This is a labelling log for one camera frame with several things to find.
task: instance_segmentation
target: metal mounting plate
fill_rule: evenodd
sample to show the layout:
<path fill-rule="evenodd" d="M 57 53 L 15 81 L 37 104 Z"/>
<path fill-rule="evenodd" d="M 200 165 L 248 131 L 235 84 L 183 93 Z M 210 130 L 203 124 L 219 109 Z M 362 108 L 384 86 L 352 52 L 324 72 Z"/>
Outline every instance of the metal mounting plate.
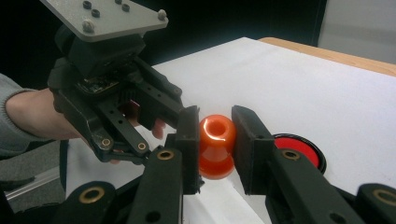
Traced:
<path fill-rule="evenodd" d="M 143 34 L 147 31 L 166 27 L 168 19 L 159 19 L 158 12 L 128 0 L 40 0 L 78 38 L 95 42 L 124 35 Z M 91 8 L 85 8 L 90 2 Z M 127 5 L 129 11 L 123 10 Z M 99 11 L 100 16 L 92 14 Z M 83 23 L 93 27 L 84 31 Z"/>

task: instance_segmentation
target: person's hand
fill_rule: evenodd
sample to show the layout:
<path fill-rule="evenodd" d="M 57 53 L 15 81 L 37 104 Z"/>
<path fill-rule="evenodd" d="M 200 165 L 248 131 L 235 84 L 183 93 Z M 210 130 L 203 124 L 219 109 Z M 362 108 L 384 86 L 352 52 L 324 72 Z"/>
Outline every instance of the person's hand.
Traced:
<path fill-rule="evenodd" d="M 138 106 L 128 104 L 122 108 L 131 124 L 137 123 Z M 82 137 L 63 114 L 53 107 L 53 95 L 49 89 L 26 91 L 12 96 L 6 102 L 6 111 L 11 120 L 22 130 L 38 137 L 64 140 Z M 157 119 L 152 129 L 156 138 L 163 138 L 165 123 Z"/>

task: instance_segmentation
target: white paper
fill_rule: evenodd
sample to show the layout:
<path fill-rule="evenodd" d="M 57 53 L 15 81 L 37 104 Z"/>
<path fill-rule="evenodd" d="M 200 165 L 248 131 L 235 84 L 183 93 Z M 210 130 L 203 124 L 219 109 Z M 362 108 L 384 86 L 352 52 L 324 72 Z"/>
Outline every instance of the white paper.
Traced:
<path fill-rule="evenodd" d="M 230 118 L 232 106 L 241 105 L 254 110 L 271 133 L 294 133 L 312 141 L 326 157 L 325 177 L 338 188 L 353 194 L 363 183 L 396 188 L 395 77 L 248 38 L 154 68 L 183 90 L 184 106 L 200 107 L 200 119 L 211 114 Z M 87 169 L 84 166 L 69 175 L 68 182 L 80 179 L 74 175 L 83 175 Z M 122 173 L 110 176 L 117 179 Z M 236 173 L 219 181 L 222 184 L 242 193 Z M 240 221 L 255 215 L 249 209 L 245 217 L 236 217 L 232 209 L 229 213 L 228 209 L 219 209 L 222 205 L 231 208 L 246 205 L 228 191 L 217 189 L 216 183 L 203 186 L 202 191 L 185 202 L 186 215 L 207 216 L 209 220 L 205 223 L 261 223 Z M 204 192 L 208 191 L 226 200 L 205 199 Z M 268 223 L 263 197 L 241 197 Z M 199 215 L 192 212 L 195 206 L 202 206 Z M 214 208 L 215 215 L 203 213 Z M 186 219 L 190 223 L 204 223 Z"/>

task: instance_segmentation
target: black background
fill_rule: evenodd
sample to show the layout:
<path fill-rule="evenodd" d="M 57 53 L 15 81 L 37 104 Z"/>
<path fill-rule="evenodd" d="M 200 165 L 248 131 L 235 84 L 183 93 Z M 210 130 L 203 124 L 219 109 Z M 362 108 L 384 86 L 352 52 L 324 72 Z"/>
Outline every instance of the black background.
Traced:
<path fill-rule="evenodd" d="M 318 45 L 326 1 L 137 0 L 155 11 L 165 9 L 165 29 L 147 32 L 140 57 L 154 65 L 239 37 L 273 36 Z M 54 35 L 62 23 L 39 1 L 8 1 L 1 9 L 0 73 L 25 88 L 42 89 L 56 59 Z"/>

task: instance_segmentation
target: red object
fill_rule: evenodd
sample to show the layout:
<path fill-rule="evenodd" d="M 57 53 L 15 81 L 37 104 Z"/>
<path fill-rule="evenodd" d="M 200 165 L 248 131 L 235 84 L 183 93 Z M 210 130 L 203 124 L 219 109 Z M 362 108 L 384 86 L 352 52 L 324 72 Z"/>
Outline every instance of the red object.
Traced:
<path fill-rule="evenodd" d="M 200 174 L 208 179 L 222 179 L 233 171 L 233 145 L 236 130 L 222 115 L 211 115 L 200 123 Z"/>
<path fill-rule="evenodd" d="M 275 139 L 277 148 L 290 148 L 303 153 L 317 168 L 319 168 L 319 157 L 316 151 L 304 140 L 290 137 L 278 137 Z"/>

